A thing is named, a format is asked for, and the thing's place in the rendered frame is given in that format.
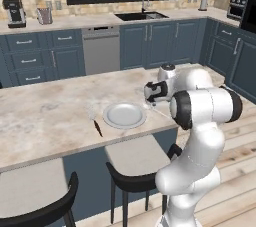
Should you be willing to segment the pale metal spoon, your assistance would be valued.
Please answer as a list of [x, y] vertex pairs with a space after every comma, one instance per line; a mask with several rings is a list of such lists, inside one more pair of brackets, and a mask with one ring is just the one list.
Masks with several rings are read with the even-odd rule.
[[160, 114], [160, 115], [166, 117], [167, 119], [170, 119], [170, 116], [169, 116], [169, 115], [166, 115], [166, 114], [162, 113], [161, 111], [157, 110], [152, 104], [145, 103], [145, 104], [144, 104], [144, 107], [145, 107], [146, 109], [148, 109], [148, 110], [152, 110], [152, 111], [154, 111], [154, 112], [156, 112], [156, 113], [158, 113], [158, 114]]

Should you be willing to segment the blue kitchen island base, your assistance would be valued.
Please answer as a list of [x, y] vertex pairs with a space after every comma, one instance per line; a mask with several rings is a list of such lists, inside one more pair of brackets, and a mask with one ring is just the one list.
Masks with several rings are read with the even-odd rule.
[[[176, 142], [178, 128], [154, 133], [159, 145], [168, 152]], [[108, 211], [110, 207], [111, 178], [106, 167], [108, 161], [104, 147], [63, 157], [67, 183], [73, 171], [78, 175], [79, 185], [72, 212], [75, 221]], [[144, 199], [145, 192], [129, 193], [128, 202]]]

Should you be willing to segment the black toaster oven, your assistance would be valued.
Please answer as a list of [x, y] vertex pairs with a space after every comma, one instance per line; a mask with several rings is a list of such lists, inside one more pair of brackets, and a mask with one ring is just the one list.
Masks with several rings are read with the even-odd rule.
[[230, 0], [227, 17], [240, 21], [246, 6], [247, 0]]

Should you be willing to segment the blue drawer cupboard run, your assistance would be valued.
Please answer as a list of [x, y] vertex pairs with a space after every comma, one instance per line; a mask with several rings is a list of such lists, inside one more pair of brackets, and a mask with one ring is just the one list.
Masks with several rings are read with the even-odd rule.
[[0, 35], [0, 88], [84, 75], [80, 29]]

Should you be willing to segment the silver dishwasher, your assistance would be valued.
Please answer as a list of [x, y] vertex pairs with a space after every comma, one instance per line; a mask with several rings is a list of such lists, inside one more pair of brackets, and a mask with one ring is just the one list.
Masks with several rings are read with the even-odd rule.
[[120, 69], [120, 33], [118, 26], [83, 28], [83, 50], [87, 75]]

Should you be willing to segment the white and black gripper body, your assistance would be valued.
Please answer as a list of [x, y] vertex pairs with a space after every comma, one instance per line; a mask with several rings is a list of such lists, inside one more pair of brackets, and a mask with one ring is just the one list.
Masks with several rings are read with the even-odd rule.
[[150, 103], [162, 101], [167, 97], [168, 85], [165, 81], [158, 83], [148, 82], [144, 86], [145, 100]]

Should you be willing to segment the blue sink cupboard run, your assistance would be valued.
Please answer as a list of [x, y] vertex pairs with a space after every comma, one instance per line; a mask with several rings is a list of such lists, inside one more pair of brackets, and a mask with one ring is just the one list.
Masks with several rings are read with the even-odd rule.
[[198, 63], [207, 19], [130, 24], [120, 28], [122, 70]]

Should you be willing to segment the white round plate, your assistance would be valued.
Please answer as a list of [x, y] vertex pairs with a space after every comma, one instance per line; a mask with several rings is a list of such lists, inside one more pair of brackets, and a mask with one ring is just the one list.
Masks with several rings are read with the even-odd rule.
[[117, 129], [133, 129], [141, 126], [146, 120], [144, 109], [134, 103], [115, 103], [103, 111], [103, 120]]

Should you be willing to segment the grey pot with tools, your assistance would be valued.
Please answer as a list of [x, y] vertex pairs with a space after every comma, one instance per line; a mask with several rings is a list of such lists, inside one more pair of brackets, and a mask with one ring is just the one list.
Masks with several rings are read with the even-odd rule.
[[38, 8], [37, 19], [41, 25], [48, 25], [53, 23], [52, 12], [50, 8]]

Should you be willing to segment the silver tap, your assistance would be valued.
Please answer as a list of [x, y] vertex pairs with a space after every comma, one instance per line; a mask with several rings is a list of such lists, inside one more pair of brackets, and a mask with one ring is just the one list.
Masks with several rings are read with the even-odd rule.
[[141, 12], [144, 13], [146, 8], [150, 6], [150, 0], [142, 0]]

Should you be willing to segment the blue side cupboard run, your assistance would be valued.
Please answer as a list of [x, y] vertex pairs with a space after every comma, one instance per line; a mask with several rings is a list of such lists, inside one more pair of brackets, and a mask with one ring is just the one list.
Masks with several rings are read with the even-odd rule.
[[256, 105], [256, 34], [208, 18], [199, 63]]

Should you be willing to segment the black and silver coffee machine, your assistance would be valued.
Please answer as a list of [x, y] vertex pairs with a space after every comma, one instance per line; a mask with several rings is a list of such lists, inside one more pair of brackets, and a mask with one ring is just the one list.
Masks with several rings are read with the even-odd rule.
[[3, 0], [2, 5], [8, 14], [9, 28], [26, 27], [26, 13], [21, 0]]

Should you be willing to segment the black stool with grey seat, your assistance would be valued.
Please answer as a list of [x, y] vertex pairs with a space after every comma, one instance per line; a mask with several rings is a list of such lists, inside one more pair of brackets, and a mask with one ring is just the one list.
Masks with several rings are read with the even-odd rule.
[[54, 159], [0, 174], [0, 227], [48, 227], [63, 218], [76, 227], [72, 206], [78, 176], [66, 182], [63, 161]]
[[182, 149], [173, 143], [165, 153], [153, 135], [146, 135], [105, 147], [111, 176], [111, 222], [114, 222], [115, 191], [122, 191], [123, 227], [128, 226], [128, 195], [145, 193], [148, 210], [150, 191], [156, 188], [156, 172], [167, 166]]

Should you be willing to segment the black sink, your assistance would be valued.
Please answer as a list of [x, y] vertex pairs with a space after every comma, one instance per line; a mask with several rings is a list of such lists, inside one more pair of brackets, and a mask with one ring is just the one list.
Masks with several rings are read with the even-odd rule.
[[169, 18], [164, 14], [158, 12], [137, 12], [137, 13], [120, 13], [115, 14], [116, 17], [122, 21], [137, 21], [137, 20], [153, 20], [153, 19], [163, 19]]

